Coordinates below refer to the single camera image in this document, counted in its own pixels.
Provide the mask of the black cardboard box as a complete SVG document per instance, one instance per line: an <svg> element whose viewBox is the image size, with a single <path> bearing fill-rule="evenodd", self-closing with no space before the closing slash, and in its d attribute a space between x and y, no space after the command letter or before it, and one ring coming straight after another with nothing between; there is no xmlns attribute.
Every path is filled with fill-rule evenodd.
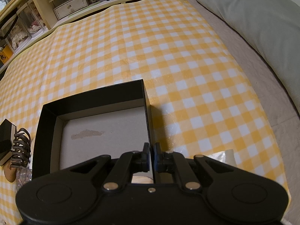
<svg viewBox="0 0 300 225"><path fill-rule="evenodd" d="M42 107L33 151L35 178L100 155L119 158L153 144L151 106L144 81L74 94Z"/></svg>

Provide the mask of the clear plastic bag of parts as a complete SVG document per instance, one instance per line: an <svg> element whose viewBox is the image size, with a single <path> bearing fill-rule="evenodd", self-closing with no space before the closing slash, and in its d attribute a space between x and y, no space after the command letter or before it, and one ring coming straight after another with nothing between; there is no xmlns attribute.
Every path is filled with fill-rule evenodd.
<svg viewBox="0 0 300 225"><path fill-rule="evenodd" d="M32 170L28 168L17 169L16 191L19 191L25 184L32 180Z"/></svg>

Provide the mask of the clear plastic strip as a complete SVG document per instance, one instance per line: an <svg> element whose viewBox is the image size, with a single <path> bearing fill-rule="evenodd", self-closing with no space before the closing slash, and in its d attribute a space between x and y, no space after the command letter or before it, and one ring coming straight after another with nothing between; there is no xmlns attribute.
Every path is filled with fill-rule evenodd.
<svg viewBox="0 0 300 225"><path fill-rule="evenodd" d="M236 160L234 158L234 152L232 149L215 152L213 154L208 155L208 157L220 161L222 163L228 164L230 166L237 167Z"/></svg>

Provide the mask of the yellow white checkered cloth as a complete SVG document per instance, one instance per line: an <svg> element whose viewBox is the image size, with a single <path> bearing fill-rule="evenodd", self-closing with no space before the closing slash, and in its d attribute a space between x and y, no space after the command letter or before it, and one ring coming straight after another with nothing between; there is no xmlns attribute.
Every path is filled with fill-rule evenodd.
<svg viewBox="0 0 300 225"><path fill-rule="evenodd" d="M115 5L59 26L18 55L1 81L1 119L33 151L42 107L143 80L154 129L150 170L103 154L13 194L22 224L280 224L289 203L274 134L250 82L205 19L180 0ZM172 152L154 170L153 146ZM237 167L208 155L232 149Z"/></svg>

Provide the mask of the small black box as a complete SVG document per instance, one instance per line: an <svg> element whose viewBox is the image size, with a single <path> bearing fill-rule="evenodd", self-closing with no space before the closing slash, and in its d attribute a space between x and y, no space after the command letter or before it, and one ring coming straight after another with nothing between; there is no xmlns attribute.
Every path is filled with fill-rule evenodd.
<svg viewBox="0 0 300 225"><path fill-rule="evenodd" d="M15 133L16 126L5 119L0 127L0 166L3 166L12 156Z"/></svg>

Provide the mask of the yellow box on shelf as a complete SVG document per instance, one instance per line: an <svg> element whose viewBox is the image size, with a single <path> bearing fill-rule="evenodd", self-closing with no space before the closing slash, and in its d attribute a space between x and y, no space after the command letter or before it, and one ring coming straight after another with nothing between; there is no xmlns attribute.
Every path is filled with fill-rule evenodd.
<svg viewBox="0 0 300 225"><path fill-rule="evenodd" d="M13 51L10 49L9 45L5 45L0 49L0 60L5 64L13 55Z"/></svg>

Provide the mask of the grey pillow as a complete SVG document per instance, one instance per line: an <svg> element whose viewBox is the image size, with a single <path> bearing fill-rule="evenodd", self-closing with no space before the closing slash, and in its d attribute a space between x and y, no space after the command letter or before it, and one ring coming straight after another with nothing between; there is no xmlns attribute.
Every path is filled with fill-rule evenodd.
<svg viewBox="0 0 300 225"><path fill-rule="evenodd" d="M299 108L299 6L291 0L197 0L268 63Z"/></svg>

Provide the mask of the clear doll display case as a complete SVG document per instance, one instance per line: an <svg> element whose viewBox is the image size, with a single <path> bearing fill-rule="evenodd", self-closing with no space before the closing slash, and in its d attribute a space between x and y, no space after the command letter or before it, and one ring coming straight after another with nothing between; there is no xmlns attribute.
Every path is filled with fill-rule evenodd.
<svg viewBox="0 0 300 225"><path fill-rule="evenodd" d="M20 51L31 39L47 31L33 0L12 11L1 22L1 36L13 53Z"/></svg>

